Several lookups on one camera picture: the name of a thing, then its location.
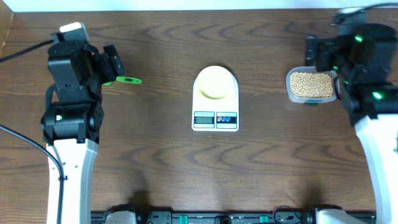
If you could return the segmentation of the green plastic measuring scoop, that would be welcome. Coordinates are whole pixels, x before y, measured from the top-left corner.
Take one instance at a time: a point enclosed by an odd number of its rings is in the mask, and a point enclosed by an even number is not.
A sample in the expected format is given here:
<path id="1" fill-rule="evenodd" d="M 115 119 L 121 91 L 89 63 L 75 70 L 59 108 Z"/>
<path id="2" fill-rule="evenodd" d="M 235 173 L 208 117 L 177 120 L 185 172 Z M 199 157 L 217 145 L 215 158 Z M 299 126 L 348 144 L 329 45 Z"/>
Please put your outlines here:
<path id="1" fill-rule="evenodd" d="M 102 85 L 109 86 L 112 85 L 114 82 L 121 82 L 121 83 L 128 83 L 128 84 L 133 84 L 133 85 L 139 85 L 142 83 L 142 80 L 134 77 L 123 77 L 123 76 L 118 76 L 116 77 L 115 80 L 109 81 L 109 82 L 104 82 Z"/>

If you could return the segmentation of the yellow plastic bowl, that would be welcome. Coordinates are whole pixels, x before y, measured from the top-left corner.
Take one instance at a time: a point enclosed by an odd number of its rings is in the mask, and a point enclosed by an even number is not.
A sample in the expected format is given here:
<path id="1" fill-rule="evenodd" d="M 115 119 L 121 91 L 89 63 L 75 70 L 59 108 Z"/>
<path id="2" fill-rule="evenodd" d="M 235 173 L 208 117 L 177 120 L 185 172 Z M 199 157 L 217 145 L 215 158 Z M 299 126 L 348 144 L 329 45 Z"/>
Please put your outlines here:
<path id="1" fill-rule="evenodd" d="M 219 100 L 228 96 L 234 88 L 233 74 L 221 66 L 204 68 L 197 77 L 199 92 L 206 98 Z"/>

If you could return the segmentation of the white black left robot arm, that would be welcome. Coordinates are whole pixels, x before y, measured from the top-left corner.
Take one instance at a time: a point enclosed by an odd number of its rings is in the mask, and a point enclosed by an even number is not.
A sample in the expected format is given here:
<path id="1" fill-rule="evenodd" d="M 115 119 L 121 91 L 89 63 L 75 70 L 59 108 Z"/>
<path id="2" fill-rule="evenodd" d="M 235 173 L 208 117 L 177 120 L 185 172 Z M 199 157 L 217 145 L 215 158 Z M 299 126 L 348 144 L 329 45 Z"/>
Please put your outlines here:
<path id="1" fill-rule="evenodd" d="M 103 53 L 69 40 L 49 49 L 54 84 L 41 128 L 50 153 L 47 223 L 90 223 L 91 181 L 103 123 L 102 86 L 124 74 L 113 44 Z"/>

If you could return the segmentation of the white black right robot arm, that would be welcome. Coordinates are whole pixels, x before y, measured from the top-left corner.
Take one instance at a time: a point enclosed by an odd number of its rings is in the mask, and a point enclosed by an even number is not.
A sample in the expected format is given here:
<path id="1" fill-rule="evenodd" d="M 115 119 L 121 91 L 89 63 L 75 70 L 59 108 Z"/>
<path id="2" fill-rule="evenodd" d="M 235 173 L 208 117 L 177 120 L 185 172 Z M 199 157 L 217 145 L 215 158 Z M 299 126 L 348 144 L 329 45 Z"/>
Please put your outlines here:
<path id="1" fill-rule="evenodd" d="M 397 223 L 397 86 L 388 81 L 397 33 L 368 22 L 368 6 L 340 9 L 338 35 L 306 39 L 306 65 L 335 71 L 337 97 L 364 149 L 376 199 L 376 223 Z"/>

